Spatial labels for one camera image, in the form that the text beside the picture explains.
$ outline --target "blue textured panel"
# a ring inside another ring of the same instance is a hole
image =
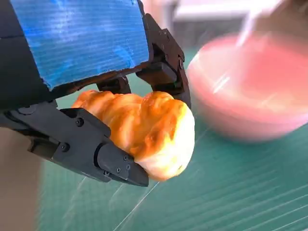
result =
[[[11,0],[49,87],[149,59],[136,0]]]

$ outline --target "black bolt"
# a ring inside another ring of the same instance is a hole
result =
[[[68,143],[63,143],[61,146],[62,152],[66,153],[69,150],[69,144]]]
[[[82,127],[83,124],[84,124],[84,121],[83,121],[82,118],[78,118],[78,119],[76,120],[76,125],[77,125],[77,127]]]
[[[184,69],[183,60],[179,58],[180,69]]]

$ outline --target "green table surface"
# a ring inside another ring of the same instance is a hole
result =
[[[187,62],[195,52],[186,52]],[[150,87],[129,76],[132,91]],[[58,101],[70,107],[77,94]],[[39,231],[300,231],[308,227],[308,127],[264,144],[217,136],[192,100],[187,169],[148,188],[99,183],[44,162]]]

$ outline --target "baked bun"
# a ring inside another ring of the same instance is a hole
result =
[[[73,108],[84,108],[111,129],[110,139],[154,180],[182,173],[194,149],[194,117],[189,107],[165,92],[112,94],[89,90]]]

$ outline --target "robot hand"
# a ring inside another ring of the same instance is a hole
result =
[[[83,109],[58,110],[56,99],[93,83],[101,91],[130,93],[126,75],[136,73],[153,90],[190,107],[183,51],[168,30],[144,13],[140,1],[91,0],[87,7],[76,0],[52,2],[0,2],[0,98],[5,99],[0,101],[0,126],[28,136],[30,152],[76,173],[148,186],[147,173],[112,143],[107,125]],[[36,16],[27,14],[31,7]],[[97,8],[98,13],[90,12]],[[112,10],[120,18],[115,28],[105,17]],[[117,36],[95,40],[107,35]]]

